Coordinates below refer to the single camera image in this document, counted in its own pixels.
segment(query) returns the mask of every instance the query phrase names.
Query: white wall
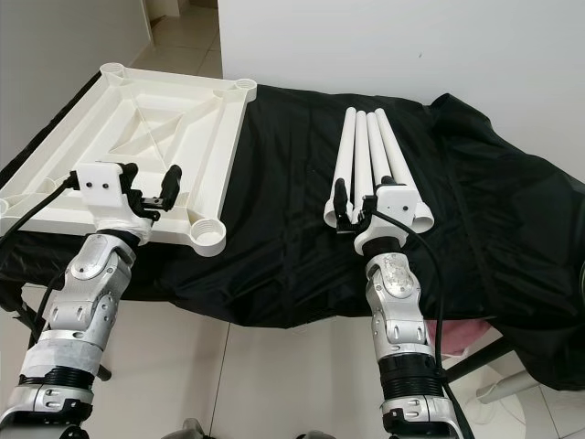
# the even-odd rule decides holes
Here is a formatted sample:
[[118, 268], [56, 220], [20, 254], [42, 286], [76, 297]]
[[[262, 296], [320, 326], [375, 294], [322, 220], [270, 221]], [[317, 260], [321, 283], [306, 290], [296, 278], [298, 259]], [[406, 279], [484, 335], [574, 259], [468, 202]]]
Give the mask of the white wall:
[[150, 43], [142, 0], [0, 1], [0, 166], [101, 64]]
[[582, 180], [584, 16], [580, 0], [219, 0], [226, 78], [423, 103], [448, 91]]

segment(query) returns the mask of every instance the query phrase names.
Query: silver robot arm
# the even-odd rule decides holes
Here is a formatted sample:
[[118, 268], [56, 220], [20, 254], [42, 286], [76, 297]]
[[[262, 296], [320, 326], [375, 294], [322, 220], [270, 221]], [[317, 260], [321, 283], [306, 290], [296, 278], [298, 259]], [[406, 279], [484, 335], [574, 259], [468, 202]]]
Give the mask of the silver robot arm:
[[400, 250], [408, 233], [372, 215], [377, 210], [410, 227], [418, 193], [386, 178], [377, 186], [375, 196], [364, 197], [356, 225], [345, 214], [347, 194], [342, 183], [335, 184], [337, 231], [356, 233], [355, 250], [367, 260], [366, 298], [372, 310], [374, 347], [384, 392], [384, 428], [400, 439], [463, 439], [428, 344], [419, 308], [419, 280]]
[[38, 342], [26, 354], [18, 386], [0, 417], [0, 438], [87, 439], [81, 424], [91, 414], [91, 386], [130, 283], [134, 250], [146, 243], [160, 213], [179, 192], [172, 166], [159, 198], [131, 189], [135, 165], [91, 164], [76, 170], [84, 202], [98, 232], [65, 272]]

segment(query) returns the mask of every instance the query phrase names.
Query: black tarp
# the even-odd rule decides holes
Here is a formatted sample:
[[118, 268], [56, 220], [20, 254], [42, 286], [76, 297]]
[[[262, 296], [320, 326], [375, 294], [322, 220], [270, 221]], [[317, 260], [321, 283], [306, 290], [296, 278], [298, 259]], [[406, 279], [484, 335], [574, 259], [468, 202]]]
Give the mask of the black tarp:
[[[423, 106], [260, 86], [221, 215], [226, 250], [206, 259], [188, 247], [150, 243], [138, 251], [124, 299], [168, 300], [256, 327], [369, 315], [366, 261], [352, 237], [323, 222], [348, 106], [386, 111], [433, 212], [435, 226], [424, 237], [440, 256], [445, 317], [489, 318], [537, 380], [585, 389], [585, 185], [516, 149], [450, 95]], [[46, 132], [0, 174], [0, 185]], [[19, 232], [0, 249], [0, 281], [47, 284], [82, 240]], [[434, 317], [438, 285], [428, 256], [415, 241], [404, 250], [422, 285], [422, 312]]]

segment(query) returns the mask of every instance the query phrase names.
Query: tiled floor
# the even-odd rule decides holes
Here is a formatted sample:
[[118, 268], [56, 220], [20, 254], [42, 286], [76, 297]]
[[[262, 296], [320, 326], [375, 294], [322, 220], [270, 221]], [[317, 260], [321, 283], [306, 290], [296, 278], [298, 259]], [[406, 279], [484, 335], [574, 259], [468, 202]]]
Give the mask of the tiled floor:
[[[217, 10], [192, 6], [153, 33], [155, 45], [136, 68], [221, 78]], [[36, 305], [40, 294], [27, 289], [27, 301]], [[4, 405], [28, 334], [5, 313], [0, 324]], [[492, 331], [477, 346], [496, 337]], [[337, 439], [388, 438], [368, 318], [332, 318], [291, 330], [246, 328], [169, 304], [123, 302], [104, 364], [113, 378], [96, 382], [86, 423], [91, 437], [157, 439], [196, 417], [218, 439], [294, 439], [311, 429]], [[475, 389], [522, 369], [514, 354], [491, 366], [453, 385], [468, 411]], [[484, 412], [471, 411], [477, 439], [559, 439], [585, 428], [583, 393], [541, 386], [491, 410], [494, 419], [486, 425], [473, 423]]]
[[154, 46], [133, 67], [222, 78], [218, 10], [190, 6], [180, 17], [165, 17], [153, 29]]

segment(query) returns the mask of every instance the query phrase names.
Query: white plastic pipe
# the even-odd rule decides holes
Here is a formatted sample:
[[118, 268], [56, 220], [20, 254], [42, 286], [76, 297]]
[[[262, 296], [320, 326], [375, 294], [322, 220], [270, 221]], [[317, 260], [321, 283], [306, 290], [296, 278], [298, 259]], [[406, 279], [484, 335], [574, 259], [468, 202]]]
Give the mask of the white plastic pipe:
[[354, 214], [352, 222], [364, 205], [364, 196], [374, 195], [372, 184], [372, 166], [369, 158], [369, 142], [367, 140], [367, 118], [365, 112], [357, 112], [356, 116], [356, 167], [354, 172]]
[[384, 151], [382, 134], [378, 127], [378, 119], [372, 112], [367, 114], [367, 139], [369, 141], [369, 152], [372, 156], [372, 168], [374, 169], [374, 184], [382, 183], [382, 177], [392, 177], [388, 158]]
[[475, 396], [477, 396], [477, 399], [482, 404], [489, 404], [490, 402], [501, 400], [506, 396], [515, 395], [520, 391], [531, 389], [537, 385], [538, 381], [523, 370], [498, 381], [496, 384], [481, 388], [475, 393]]
[[333, 205], [333, 196], [335, 194], [335, 182], [339, 178], [343, 178], [346, 183], [347, 192], [347, 206], [346, 213], [351, 219], [353, 215], [353, 206], [350, 201], [351, 197], [351, 170], [354, 164], [354, 140], [356, 137], [356, 109], [349, 107], [346, 110], [346, 119], [344, 120], [344, 128], [341, 132], [341, 141], [339, 142], [339, 152], [337, 153], [337, 163], [335, 164], [335, 172], [333, 176], [333, 184], [331, 185], [331, 196], [325, 203], [325, 211], [323, 219], [325, 224], [330, 227], [337, 226], [337, 219], [335, 217], [335, 209]]
[[417, 188], [414, 178], [410, 173], [409, 166], [404, 159], [402, 150], [396, 135], [392, 131], [390, 122], [386, 113], [381, 108], [376, 110], [376, 117], [378, 118], [378, 126], [380, 133], [382, 134], [382, 140], [384, 141], [384, 148], [386, 149], [386, 155], [390, 163], [390, 169], [392, 170], [392, 176], [397, 183], [414, 187], [419, 193], [419, 199], [417, 207], [414, 212], [414, 221], [412, 223], [412, 229], [417, 233], [423, 233], [432, 227], [435, 222], [429, 207], [422, 201], [420, 197], [419, 189]]

